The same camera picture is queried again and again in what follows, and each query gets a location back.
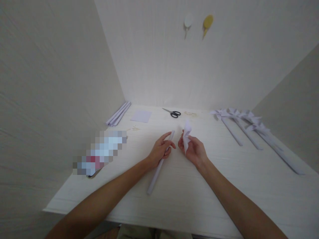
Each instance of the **white desk surface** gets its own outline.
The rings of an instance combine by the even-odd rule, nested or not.
[[[130,121],[134,112],[152,111],[148,123]],[[209,111],[178,110],[174,119],[161,107],[132,105],[117,127],[128,130],[126,148],[93,179],[71,175],[44,211],[66,214],[90,193],[144,159],[154,142],[165,132],[175,130],[177,146],[186,119],[191,135],[205,145],[207,155],[221,173],[255,202],[289,238],[319,238],[319,175],[276,140],[306,175],[295,174],[255,133],[264,150],[258,151],[235,122],[230,126],[243,142],[240,147],[221,121]],[[208,184],[177,148],[164,161],[152,195],[146,190],[154,170],[142,178],[113,209],[107,220],[217,238],[242,238]]]

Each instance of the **white wall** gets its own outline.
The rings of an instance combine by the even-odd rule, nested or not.
[[[319,42],[317,0],[95,3],[124,96],[135,104],[253,109]]]
[[[319,44],[253,111],[319,173]]]
[[[0,238],[43,238],[74,151],[124,96],[93,1],[1,1],[0,16]]]

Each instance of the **right hand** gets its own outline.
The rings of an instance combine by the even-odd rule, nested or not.
[[[184,153],[185,148],[184,148],[183,134],[184,134],[184,130],[178,141],[178,147]],[[188,143],[186,158],[198,168],[206,160],[208,160],[208,157],[206,155],[206,150],[205,150],[204,144],[198,138],[190,136],[190,135],[188,136],[188,138],[190,139],[190,142]]]

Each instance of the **folded paper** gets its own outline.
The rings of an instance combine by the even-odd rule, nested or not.
[[[184,134],[183,134],[185,155],[188,149],[188,143],[190,142],[190,139],[188,138],[188,136],[191,131],[192,131],[192,127],[190,126],[189,120],[186,120],[185,127],[184,127]]]
[[[270,129],[266,128],[261,122],[260,117],[255,117],[251,111],[243,111],[241,117],[246,119],[251,123],[246,130],[254,130],[259,136],[283,159],[283,161],[296,173],[299,175],[304,175],[304,172],[298,168],[286,155],[283,150],[270,138]]]
[[[117,124],[120,122],[123,115],[125,114],[125,112],[128,110],[130,106],[131,106],[131,102],[129,101],[123,104],[121,108],[117,112],[115,112],[115,114],[112,115],[112,117],[106,122],[106,124],[112,127],[117,126]]]
[[[247,133],[246,129],[242,126],[242,124],[239,122],[239,116],[240,112],[238,109],[234,108],[228,108],[228,112],[230,114],[230,118],[232,118],[235,123],[239,126],[239,128],[244,132],[244,134],[249,138],[249,140],[253,143],[253,145],[258,150],[262,150],[262,148],[256,143],[256,141]]]
[[[231,115],[227,112],[227,110],[216,110],[216,111],[212,111],[210,112],[210,114],[212,115],[216,115],[216,117],[221,120],[224,125],[226,126],[226,128],[229,130],[229,132],[231,133],[231,135],[234,137],[234,139],[237,141],[237,143],[239,144],[239,146],[242,146],[243,143],[239,140],[239,138],[234,134],[234,132],[231,130],[231,128],[228,125],[228,122],[225,120],[225,118],[230,117]]]

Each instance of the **finger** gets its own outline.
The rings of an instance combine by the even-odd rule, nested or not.
[[[165,155],[169,155],[169,154],[171,153],[171,151],[172,151],[172,148],[171,148],[171,147],[168,147],[168,150],[165,152],[164,156],[165,156]]]
[[[181,137],[178,141],[178,147],[180,148],[180,150],[182,150],[183,152],[185,151],[184,149],[184,143],[183,143],[183,138]]]
[[[163,143],[162,143],[162,146],[163,146],[164,144],[166,144],[167,141],[170,141],[170,140],[164,140]],[[173,143],[171,146],[172,146],[174,149],[176,149],[176,146],[175,146],[174,143]]]
[[[201,145],[202,144],[202,142],[196,137],[193,137],[193,136],[189,135],[188,138],[196,145]]]
[[[166,140],[165,143],[164,143],[164,145],[163,145],[162,147],[163,147],[163,148],[167,148],[168,146],[172,146],[173,148],[176,149],[175,144],[174,144],[172,141],[170,141],[170,140]]]
[[[163,134],[157,141],[162,142],[167,136],[169,136],[172,132],[167,132]]]

